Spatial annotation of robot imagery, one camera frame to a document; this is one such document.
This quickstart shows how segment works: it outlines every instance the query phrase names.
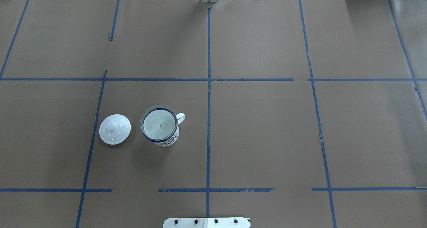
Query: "glass mug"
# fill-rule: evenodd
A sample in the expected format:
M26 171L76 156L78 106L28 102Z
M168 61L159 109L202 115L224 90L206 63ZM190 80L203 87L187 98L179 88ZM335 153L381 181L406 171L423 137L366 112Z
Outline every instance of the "glass mug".
M185 120L183 113L164 104L153 105L141 116L140 127L147 140L162 147L170 146L179 137L178 125Z

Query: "vertical blue line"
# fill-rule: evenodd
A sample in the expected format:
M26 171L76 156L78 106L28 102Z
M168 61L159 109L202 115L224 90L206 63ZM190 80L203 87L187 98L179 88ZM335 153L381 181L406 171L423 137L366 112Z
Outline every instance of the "vertical blue line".
M89 149L89 155L87 157L86 172L84 173L83 187L81 190L79 212L77 213L76 228L79 228L79 225L80 225L81 210L83 208L84 194L86 192L87 177L89 176L90 161L92 159L93 144L95 142L96 128L98 127L99 108L101 107L102 95L104 94L104 85L105 85L105 78L106 77L107 77L107 71L105 71L105 73L104 73L104 77L102 79L102 85L101 85L101 92L99 93L98 107L96 109L95 123L93 125L92 140L90 141L90 149Z
M207 152L206 152L206 217L209 211L210 189L210 9L207 10Z
M10 42L9 50L7 50L6 57L4 58L3 66L0 71L0 79L3 76L4 69L6 68L7 60L9 59L10 52L12 51L13 43L15 43L16 35L18 34L18 30L19 30L19 27L21 26L22 19L24 18L26 8L28 7L28 2L29 0L25 2L25 6L24 6L24 9L22 10L21 18L19 19L18 25L15 29L15 34L13 35L12 41Z
M392 14L393 23L395 25L396 33L398 34L399 42L401 44L402 51L403 51L403 54L404 54L405 59L406 59L406 64L408 65L409 72L411 73L412 81L414 82L414 86L415 86L415 89L416 89L416 92L418 95L418 100L421 103L421 109L423 110L424 118L427 122L426 107L424 106L423 98L421 97L421 94L420 94L420 89L418 88L417 81L415 80L415 75L414 75L414 72L412 71L412 66L411 66L411 63L409 62L408 54L406 52L405 46L404 46L403 41L402 41L402 37L401 37L400 32L399 32L398 24L396 23L395 12L393 11L393 6L392 6L391 0L389 0L389 7L390 7L390 12Z
M326 160L325 143L323 142L322 123L320 122L319 106L317 104L316 88L314 86L313 69L311 67L310 56L308 55L307 32L305 30L304 14L303 14L303 11L302 11L302 2L301 2L301 0L299 0L299 9L300 9L300 13L301 13L302 30L303 30L303 33L304 33L305 50L307 52L308 67L310 67L311 89L313 91L314 107L316 108L317 126L319 127L320 143L322 145L322 151L323 151L323 165L325 167L326 184L328 185L329 205L331 207L332 224L333 224L334 228L337 228L337 222L335 220L334 201L332 199L332 191L330 190L330 188L331 188L331 181L329 179L328 161Z
M111 35L108 34L108 37L110 38L110 41L113 40L113 36L114 36L114 29L116 28L116 20L117 20L117 13L119 11L119 3L120 0L117 0L117 4L116 4L116 13L114 14L114 21L113 21L113 28L111 29Z

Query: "white mug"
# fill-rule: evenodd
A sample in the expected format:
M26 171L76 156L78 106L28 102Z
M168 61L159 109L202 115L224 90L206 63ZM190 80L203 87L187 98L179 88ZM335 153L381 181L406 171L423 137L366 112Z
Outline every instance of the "white mug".
M185 120L183 113L164 104L153 105L141 116L140 127L147 140L162 147L170 146L179 137L178 125Z

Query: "mug rim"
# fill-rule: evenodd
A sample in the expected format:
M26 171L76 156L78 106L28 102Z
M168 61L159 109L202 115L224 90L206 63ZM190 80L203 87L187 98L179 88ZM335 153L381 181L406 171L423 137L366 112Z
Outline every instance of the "mug rim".
M174 130L168 135L168 136L166 136L166 138L163 138L163 139L161 139L161 140L154 140L154 139L152 139L152 138L150 138L150 137L148 137L148 135L144 132L144 129L143 129L143 126L144 126L144 120L145 120L145 118L151 113L151 112L153 112L153 111L156 111L156 110L165 110L165 111L167 111L167 112L169 112L169 113L171 113L172 114L172 116L173 116L173 118L174 118L174 120L175 120L175 128L174 128ZM148 107L143 113L142 113L142 116L141 116L141 120L140 120L140 122L139 122L139 127L140 127L140 129L141 129L141 132L142 132L142 134L144 135L144 137L147 139L147 140L149 140L149 141L151 141L151 142L154 142L154 143L161 143L161 142L165 142L165 141L167 141L168 139L170 139L175 133L176 133L176 129L177 129L177 127L178 127L178 122L177 122L177 119L176 119L176 113L175 113L175 111L169 106L169 105L165 105L165 104L155 104L155 105L152 105L152 106L150 106L150 107Z

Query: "cup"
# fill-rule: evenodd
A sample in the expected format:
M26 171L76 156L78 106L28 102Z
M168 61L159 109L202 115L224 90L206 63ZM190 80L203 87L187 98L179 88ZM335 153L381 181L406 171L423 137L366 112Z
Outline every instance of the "cup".
M178 125L185 120L183 113L164 104L153 105L141 116L140 127L147 140L162 147L170 146L179 137Z

